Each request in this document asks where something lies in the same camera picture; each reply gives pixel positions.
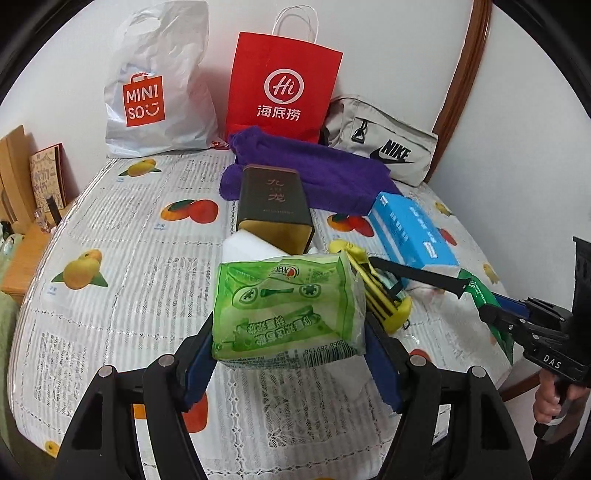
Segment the blue tissue box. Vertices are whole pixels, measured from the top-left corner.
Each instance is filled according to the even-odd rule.
[[[382,192],[369,220],[391,261],[457,277],[460,266],[456,257],[415,201]]]

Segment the mattress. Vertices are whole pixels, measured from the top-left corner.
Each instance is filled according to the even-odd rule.
[[[218,192],[233,162],[232,152],[218,150],[159,155],[141,164],[109,160],[75,201],[40,262],[11,351],[9,402],[19,430],[35,445],[57,451],[102,365],[145,367],[199,331],[213,307],[222,241],[235,228],[236,202]],[[398,187],[422,205],[462,267],[504,294],[482,251],[428,186]],[[181,218],[170,205],[184,200],[207,202]],[[344,238],[385,256],[368,223],[342,231],[334,213],[312,211],[319,251]],[[65,269],[74,260],[76,268]],[[409,351],[422,349],[452,370],[481,365],[497,384],[506,378],[509,362],[471,297],[458,300],[431,288],[412,297],[410,320],[396,334]],[[198,411],[185,417],[208,476],[375,476],[398,417],[381,401],[364,360],[347,362],[350,370],[340,362],[297,371],[218,365]],[[347,379],[339,369],[359,373]],[[442,407],[438,437],[445,434],[446,413]],[[146,476],[156,479],[141,412],[136,424]]]

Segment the red paper bag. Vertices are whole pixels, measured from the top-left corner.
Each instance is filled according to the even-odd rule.
[[[272,135],[318,143],[342,56],[306,41],[241,32],[226,135],[257,125]]]

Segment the barcode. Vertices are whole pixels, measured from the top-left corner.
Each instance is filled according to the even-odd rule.
[[[316,348],[304,351],[302,359],[304,368],[317,367],[319,365],[349,358],[357,354],[357,350],[344,340],[332,343],[327,348]]]

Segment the beige waist bag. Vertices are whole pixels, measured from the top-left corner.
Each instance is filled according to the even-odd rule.
[[[358,95],[332,100],[329,146],[384,162],[390,177],[417,187],[427,175],[437,136],[412,127]]]

